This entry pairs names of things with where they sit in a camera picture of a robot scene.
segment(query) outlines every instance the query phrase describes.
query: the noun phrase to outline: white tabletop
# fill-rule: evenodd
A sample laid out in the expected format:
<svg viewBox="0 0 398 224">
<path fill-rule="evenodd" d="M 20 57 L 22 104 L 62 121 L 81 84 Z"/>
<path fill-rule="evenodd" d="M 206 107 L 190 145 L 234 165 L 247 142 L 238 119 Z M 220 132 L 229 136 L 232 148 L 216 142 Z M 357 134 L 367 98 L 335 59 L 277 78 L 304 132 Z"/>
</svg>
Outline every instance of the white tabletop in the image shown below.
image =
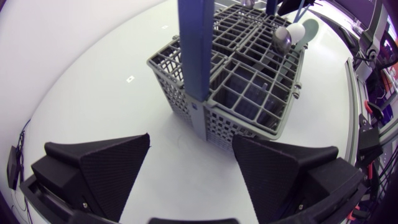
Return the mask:
<svg viewBox="0 0 398 224">
<path fill-rule="evenodd" d="M 300 98 L 279 142 L 337 146 L 344 157 L 349 125 L 344 63 L 349 50 L 320 24 L 305 53 Z M 151 217 L 237 218 L 256 223 L 235 158 L 195 136 L 170 109 L 146 60 L 178 34 L 177 2 L 162 3 L 127 21 L 87 50 L 54 84 L 32 117 L 25 140 L 25 176 L 45 155 L 44 143 L 77 143 L 149 133 L 151 148 L 121 223 Z M 128 83 L 130 76 L 134 79 Z M 34 223 L 43 219 L 32 211 Z"/>
</svg>

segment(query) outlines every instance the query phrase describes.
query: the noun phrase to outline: black wire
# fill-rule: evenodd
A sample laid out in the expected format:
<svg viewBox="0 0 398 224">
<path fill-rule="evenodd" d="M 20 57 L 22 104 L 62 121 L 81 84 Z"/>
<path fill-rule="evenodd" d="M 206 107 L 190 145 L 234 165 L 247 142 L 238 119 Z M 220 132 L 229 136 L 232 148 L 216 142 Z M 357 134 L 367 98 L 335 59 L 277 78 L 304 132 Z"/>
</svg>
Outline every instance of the black wire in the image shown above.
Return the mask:
<svg viewBox="0 0 398 224">
<path fill-rule="evenodd" d="M 21 133 L 19 134 L 19 139 L 18 139 L 18 143 L 17 143 L 17 153 L 19 153 L 21 156 L 20 156 L 20 164 L 21 164 L 21 171 L 20 171 L 20 176 L 19 176 L 19 182 L 20 183 L 22 183 L 23 181 L 24 181 L 24 141 L 25 141 L 25 128 L 26 128 L 26 126 L 29 124 L 29 122 L 30 122 L 30 119 L 26 122 L 26 124 L 25 124 L 25 126 L 22 128 L 22 131 L 21 131 Z M 24 196 L 24 203 L 25 203 L 25 209 L 22 209 L 21 208 L 21 206 L 19 205 L 19 202 L 18 202 L 18 200 L 17 200 L 17 203 L 18 203 L 18 207 L 22 210 L 22 211 L 26 211 L 26 213 L 27 213 L 27 217 L 28 217 L 28 222 L 26 222 L 25 220 L 25 222 L 26 223 L 29 223 L 29 224 L 33 224 L 33 221 L 32 221 L 32 217 L 31 217 L 31 215 L 30 215 L 30 211 L 29 211 L 29 205 L 28 205 L 28 202 L 27 202 L 27 199 L 26 199 L 26 197 Z"/>
<path fill-rule="evenodd" d="M 17 204 L 18 204 L 19 209 L 21 209 L 21 210 L 24 212 L 24 211 L 26 211 L 26 205 L 25 205 L 25 208 L 21 208 L 21 206 L 19 205 L 19 202 L 18 202 L 16 193 L 17 193 L 17 191 L 15 190 L 15 191 L 14 191 L 15 201 L 17 201 Z"/>
<path fill-rule="evenodd" d="M 14 205 L 11 206 L 11 211 L 12 213 L 14 213 Z M 27 221 L 24 219 L 24 217 L 22 217 L 22 215 L 18 212 L 18 209 L 15 208 L 17 210 L 18 215 L 20 216 L 20 218 L 27 224 Z"/>
<path fill-rule="evenodd" d="M 391 165 L 392 161 L 394 161 L 394 159 L 396 159 L 396 157 L 398 156 L 398 146 L 396 147 L 395 151 L 392 153 L 390 159 L 387 162 L 387 165 L 384 167 L 384 169 L 382 170 L 382 172 L 379 175 L 379 179 L 384 175 L 384 173 L 388 170 L 389 166 Z"/>
</svg>

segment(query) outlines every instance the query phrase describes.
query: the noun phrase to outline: spoon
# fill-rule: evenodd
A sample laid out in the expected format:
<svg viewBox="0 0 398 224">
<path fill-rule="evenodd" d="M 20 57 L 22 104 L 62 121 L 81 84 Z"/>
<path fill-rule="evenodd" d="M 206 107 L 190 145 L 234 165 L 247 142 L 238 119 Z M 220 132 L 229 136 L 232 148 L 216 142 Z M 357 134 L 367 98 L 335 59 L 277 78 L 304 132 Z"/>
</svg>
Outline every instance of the spoon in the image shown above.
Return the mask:
<svg viewBox="0 0 398 224">
<path fill-rule="evenodd" d="M 290 51 L 292 46 L 292 36 L 286 27 L 280 26 L 275 30 L 272 35 L 272 46 L 274 46 L 275 51 L 281 56 L 287 55 Z"/>
</svg>

